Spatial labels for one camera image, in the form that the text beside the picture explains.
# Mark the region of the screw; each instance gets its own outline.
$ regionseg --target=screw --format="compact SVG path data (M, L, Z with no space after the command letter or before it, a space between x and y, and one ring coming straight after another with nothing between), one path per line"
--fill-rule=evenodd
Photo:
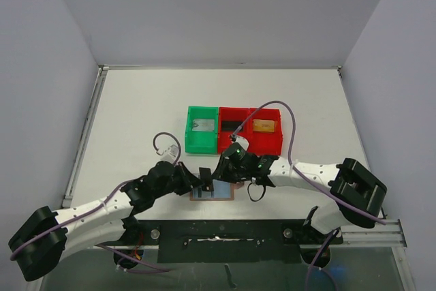
M283 231L283 235L285 236L285 238L290 239L292 238L292 230L290 228L286 228Z
M161 236L161 232L159 230L151 230L150 236L153 240L157 240Z

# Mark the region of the table surface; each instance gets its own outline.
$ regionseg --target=table surface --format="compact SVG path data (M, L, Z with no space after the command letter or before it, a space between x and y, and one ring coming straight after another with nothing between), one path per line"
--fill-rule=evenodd
M336 70L109 70L99 99L72 206L108 195L121 181L146 174L159 160L152 146L161 131L173 133L184 150L188 106L257 107L277 99L296 116L293 159L314 164L352 157L367 165L356 126ZM287 153L291 119L279 108L282 155ZM165 136L158 146L172 144ZM182 153L192 171L212 170L218 155ZM252 188L255 198L261 187ZM156 200L138 219L293 219L332 201L293 187L268 188L263 200L250 201L246 187L233 201L191 201L170 194Z

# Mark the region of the gray wall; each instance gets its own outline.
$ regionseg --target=gray wall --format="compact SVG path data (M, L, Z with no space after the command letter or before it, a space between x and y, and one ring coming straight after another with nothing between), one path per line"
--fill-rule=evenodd
M58 207L97 66L63 0L0 0L0 290L24 290L7 242Z
M436 0L381 0L344 66L386 208L404 224L418 290L436 287Z
M100 64L343 64L379 0L65 0Z

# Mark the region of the green bin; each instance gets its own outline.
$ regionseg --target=green bin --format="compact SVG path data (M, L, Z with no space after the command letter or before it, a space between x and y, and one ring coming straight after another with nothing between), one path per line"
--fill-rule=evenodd
M217 153L219 107L188 107L186 153Z

